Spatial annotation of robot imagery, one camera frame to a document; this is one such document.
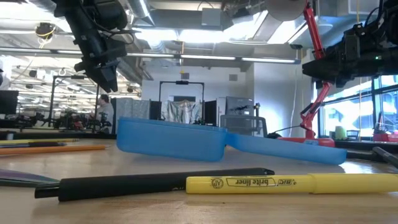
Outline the blue plastic supply box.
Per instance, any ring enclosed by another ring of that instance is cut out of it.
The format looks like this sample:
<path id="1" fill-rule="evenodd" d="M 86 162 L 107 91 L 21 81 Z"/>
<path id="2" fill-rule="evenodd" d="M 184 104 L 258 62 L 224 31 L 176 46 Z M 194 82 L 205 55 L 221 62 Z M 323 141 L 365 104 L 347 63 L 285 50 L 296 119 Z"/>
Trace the blue plastic supply box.
<path id="1" fill-rule="evenodd" d="M 232 134 L 225 128 L 121 117 L 117 147 L 123 152 L 194 161 L 219 161 L 224 147 L 287 159 L 340 165 L 347 150 L 279 139 Z"/>

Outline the black monitor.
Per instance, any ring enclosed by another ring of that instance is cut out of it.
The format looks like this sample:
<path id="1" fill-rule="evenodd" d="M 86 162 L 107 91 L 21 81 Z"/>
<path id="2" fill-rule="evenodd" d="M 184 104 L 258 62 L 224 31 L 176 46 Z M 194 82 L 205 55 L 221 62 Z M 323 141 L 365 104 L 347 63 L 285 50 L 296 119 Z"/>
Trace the black monitor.
<path id="1" fill-rule="evenodd" d="M 16 114 L 19 92 L 0 90 L 0 114 Z"/>
<path id="2" fill-rule="evenodd" d="M 206 101 L 205 102 L 205 124 L 210 126 L 217 126 L 217 101 Z"/>

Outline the yellow pencil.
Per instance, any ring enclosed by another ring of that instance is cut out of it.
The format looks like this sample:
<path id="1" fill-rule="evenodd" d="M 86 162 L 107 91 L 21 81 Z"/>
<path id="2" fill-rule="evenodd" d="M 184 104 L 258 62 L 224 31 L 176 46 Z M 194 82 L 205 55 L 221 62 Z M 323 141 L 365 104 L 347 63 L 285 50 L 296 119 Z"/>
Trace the yellow pencil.
<path id="1" fill-rule="evenodd" d="M 37 142 L 77 142 L 80 139 L 67 138 L 67 139 L 16 139 L 16 140 L 0 140 L 0 145 L 6 144 L 27 144 Z"/>

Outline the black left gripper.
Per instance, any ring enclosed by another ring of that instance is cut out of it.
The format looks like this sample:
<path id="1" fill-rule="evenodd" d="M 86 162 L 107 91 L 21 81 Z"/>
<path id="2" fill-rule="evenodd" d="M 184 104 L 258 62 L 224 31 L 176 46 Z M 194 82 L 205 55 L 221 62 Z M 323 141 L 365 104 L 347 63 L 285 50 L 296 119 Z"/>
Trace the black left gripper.
<path id="1" fill-rule="evenodd" d="M 83 55 L 81 62 L 74 66 L 75 71 L 84 70 L 83 73 L 107 93 L 118 91 L 117 58 L 124 56 L 124 44 L 100 34 L 87 17 L 71 17 L 70 27 L 74 44 Z"/>

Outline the silver foil sheet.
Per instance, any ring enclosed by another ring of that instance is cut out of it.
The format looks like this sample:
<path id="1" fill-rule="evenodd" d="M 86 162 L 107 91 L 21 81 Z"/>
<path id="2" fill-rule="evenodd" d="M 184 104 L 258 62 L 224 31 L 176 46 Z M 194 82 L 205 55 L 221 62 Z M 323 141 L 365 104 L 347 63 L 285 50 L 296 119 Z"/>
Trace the silver foil sheet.
<path id="1" fill-rule="evenodd" d="M 187 100 L 163 101 L 160 115 L 165 121 L 193 124 L 202 119 L 202 104 Z"/>

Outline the yellow BIC highlighter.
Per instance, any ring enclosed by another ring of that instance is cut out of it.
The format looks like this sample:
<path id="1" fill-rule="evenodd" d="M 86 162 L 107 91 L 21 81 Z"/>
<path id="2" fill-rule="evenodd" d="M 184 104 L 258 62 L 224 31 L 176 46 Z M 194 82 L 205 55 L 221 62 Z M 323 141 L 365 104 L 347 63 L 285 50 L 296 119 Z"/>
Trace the yellow BIC highlighter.
<path id="1" fill-rule="evenodd" d="M 188 194 L 367 194 L 398 192 L 398 174 L 188 177 Z"/>

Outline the black stand frame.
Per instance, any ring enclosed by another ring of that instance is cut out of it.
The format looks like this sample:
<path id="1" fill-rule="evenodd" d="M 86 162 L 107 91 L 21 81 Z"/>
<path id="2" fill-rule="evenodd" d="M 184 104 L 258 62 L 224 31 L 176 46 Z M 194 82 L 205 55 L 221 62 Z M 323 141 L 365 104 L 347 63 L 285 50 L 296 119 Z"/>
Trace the black stand frame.
<path id="1" fill-rule="evenodd" d="M 54 99 L 65 98 L 69 99 L 95 99 L 95 114 L 97 112 L 97 102 L 100 93 L 100 86 L 93 80 L 82 73 L 76 75 L 55 75 L 52 81 L 52 90 L 50 94 L 50 108 L 49 116 L 47 118 L 48 127 L 52 127 L 55 119 L 54 113 Z"/>

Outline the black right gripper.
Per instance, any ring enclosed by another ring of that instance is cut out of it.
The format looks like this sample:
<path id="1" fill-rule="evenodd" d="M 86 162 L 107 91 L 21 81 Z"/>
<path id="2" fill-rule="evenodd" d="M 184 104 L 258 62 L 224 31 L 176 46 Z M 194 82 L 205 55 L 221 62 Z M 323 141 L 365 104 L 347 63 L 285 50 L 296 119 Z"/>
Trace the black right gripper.
<path id="1" fill-rule="evenodd" d="M 315 88 L 323 88 L 329 83 L 337 88 L 344 87 L 355 78 L 374 77 L 378 73 L 378 51 L 359 47 L 343 47 L 337 53 L 338 64 L 329 60 L 313 60 L 302 65 L 303 74 L 314 78 Z"/>

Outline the ceiling light bar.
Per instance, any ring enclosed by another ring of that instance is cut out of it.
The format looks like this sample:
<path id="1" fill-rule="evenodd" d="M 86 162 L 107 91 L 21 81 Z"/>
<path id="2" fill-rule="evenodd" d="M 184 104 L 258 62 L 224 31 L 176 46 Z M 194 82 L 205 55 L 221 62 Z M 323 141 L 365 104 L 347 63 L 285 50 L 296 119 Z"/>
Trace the ceiling light bar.
<path id="1" fill-rule="evenodd" d="M 32 49 L 32 48 L 15 48 L 15 47 L 0 47 L 1 54 L 20 54 L 22 56 L 28 55 L 64 55 L 65 57 L 81 57 L 83 54 L 79 50 L 59 50 L 59 49 Z M 193 54 L 155 54 L 142 52 L 128 52 L 127 57 L 140 58 L 176 58 L 176 59 L 192 59 L 192 60 L 222 60 L 234 62 L 254 62 L 254 63 L 284 63 L 284 64 L 300 64 L 300 59 L 287 58 L 270 58 L 270 57 L 237 57 L 237 56 L 220 56 L 220 55 L 193 55 Z"/>

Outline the office chair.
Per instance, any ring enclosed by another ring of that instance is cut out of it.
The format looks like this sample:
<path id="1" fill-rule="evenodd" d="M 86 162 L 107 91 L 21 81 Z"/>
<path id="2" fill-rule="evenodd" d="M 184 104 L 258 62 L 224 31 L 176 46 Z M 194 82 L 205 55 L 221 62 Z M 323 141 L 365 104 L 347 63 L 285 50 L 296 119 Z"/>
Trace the office chair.
<path id="1" fill-rule="evenodd" d="M 267 136 L 266 120 L 258 116 L 221 115 L 220 126 L 232 134 L 264 138 Z"/>

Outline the person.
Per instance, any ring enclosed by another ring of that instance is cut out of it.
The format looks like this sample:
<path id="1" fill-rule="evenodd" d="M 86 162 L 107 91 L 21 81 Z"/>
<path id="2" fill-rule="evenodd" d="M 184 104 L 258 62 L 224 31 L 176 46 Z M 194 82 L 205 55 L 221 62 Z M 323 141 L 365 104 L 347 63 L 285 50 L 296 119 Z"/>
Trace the person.
<path id="1" fill-rule="evenodd" d="M 111 134 L 113 130 L 114 108 L 109 101 L 108 95 L 100 95 L 97 113 L 91 113 L 90 117 L 99 122 L 99 126 L 95 127 L 97 133 Z"/>

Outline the grey partition panel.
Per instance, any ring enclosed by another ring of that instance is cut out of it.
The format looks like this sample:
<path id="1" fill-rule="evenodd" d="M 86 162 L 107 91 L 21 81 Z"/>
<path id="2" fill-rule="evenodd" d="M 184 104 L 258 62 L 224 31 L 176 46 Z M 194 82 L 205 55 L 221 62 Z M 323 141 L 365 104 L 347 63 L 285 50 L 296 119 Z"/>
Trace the grey partition panel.
<path id="1" fill-rule="evenodd" d="M 150 101 L 116 98 L 116 119 L 119 117 L 149 119 Z"/>

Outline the red desk lamp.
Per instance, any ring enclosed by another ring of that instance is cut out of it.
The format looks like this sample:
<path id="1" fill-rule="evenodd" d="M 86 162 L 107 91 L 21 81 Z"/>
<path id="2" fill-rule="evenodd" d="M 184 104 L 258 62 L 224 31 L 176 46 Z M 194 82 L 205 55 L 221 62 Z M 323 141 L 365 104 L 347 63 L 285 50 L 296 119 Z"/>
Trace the red desk lamp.
<path id="1" fill-rule="evenodd" d="M 308 25 L 308 30 L 315 50 L 315 58 L 321 59 L 325 56 L 315 20 L 315 15 L 308 0 L 266 0 L 266 8 L 268 13 L 273 18 L 282 22 L 293 21 L 303 14 L 305 22 Z M 316 138 L 315 132 L 312 129 L 312 121 L 317 115 L 318 110 L 320 109 L 320 106 L 327 96 L 330 88 L 331 85 L 329 83 L 324 83 L 324 86 L 321 89 L 321 92 L 318 94 L 316 100 L 300 112 L 300 117 L 302 119 L 300 127 L 305 130 L 304 138 L 278 137 L 278 139 L 319 146 L 335 147 L 334 140 L 330 138 Z"/>

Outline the red bin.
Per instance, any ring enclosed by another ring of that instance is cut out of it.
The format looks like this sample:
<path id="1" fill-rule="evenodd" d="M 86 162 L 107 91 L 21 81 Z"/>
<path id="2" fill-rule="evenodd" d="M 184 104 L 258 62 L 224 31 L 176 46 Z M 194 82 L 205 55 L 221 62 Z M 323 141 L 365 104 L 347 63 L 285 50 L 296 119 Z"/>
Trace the red bin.
<path id="1" fill-rule="evenodd" d="M 398 134 L 373 134 L 373 141 L 398 142 Z"/>

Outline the black pen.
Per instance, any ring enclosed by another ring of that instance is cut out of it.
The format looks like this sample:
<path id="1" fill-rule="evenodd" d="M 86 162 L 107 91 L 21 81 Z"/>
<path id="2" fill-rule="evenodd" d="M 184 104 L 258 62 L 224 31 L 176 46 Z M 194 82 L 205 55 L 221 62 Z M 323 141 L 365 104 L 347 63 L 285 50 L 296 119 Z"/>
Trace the black pen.
<path id="1" fill-rule="evenodd" d="M 384 161 L 393 165 L 396 169 L 398 169 L 398 157 L 391 154 L 390 152 L 385 151 L 380 147 L 374 147 L 373 152 L 375 152 L 378 156 L 381 156 Z"/>
<path id="2" fill-rule="evenodd" d="M 201 170 L 160 174 L 115 175 L 62 179 L 57 184 L 42 184 L 35 188 L 35 198 L 57 197 L 60 202 L 125 195 L 151 194 L 185 190 L 187 177 L 232 175 L 274 175 L 262 167 L 226 170 Z"/>
<path id="3" fill-rule="evenodd" d="M 0 144 L 2 148 L 20 148 L 20 147 L 55 147 L 55 146 L 66 146 L 64 142 L 27 142 L 17 144 Z"/>

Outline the silver air duct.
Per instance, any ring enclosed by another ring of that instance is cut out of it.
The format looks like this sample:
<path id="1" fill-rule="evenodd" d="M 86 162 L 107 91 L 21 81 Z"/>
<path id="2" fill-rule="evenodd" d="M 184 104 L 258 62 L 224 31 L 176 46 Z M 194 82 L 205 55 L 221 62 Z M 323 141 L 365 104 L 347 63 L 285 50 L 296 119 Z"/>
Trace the silver air duct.
<path id="1" fill-rule="evenodd" d="M 132 11 L 134 17 L 141 19 L 150 26 L 155 26 L 153 19 L 150 16 L 150 7 L 147 0 L 126 0 Z"/>

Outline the orange pencil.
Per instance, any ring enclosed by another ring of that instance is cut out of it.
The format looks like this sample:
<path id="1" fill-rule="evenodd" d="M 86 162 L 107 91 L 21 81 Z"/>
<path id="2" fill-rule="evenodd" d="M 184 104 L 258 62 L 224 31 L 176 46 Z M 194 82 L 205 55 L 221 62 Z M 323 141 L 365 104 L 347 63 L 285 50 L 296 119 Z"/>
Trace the orange pencil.
<path id="1" fill-rule="evenodd" d="M 96 151 L 96 150 L 105 150 L 105 148 L 106 148 L 105 145 L 1 148 L 0 156 L 14 155 L 14 154 L 41 154 L 41 153 L 73 152 L 73 151 Z"/>

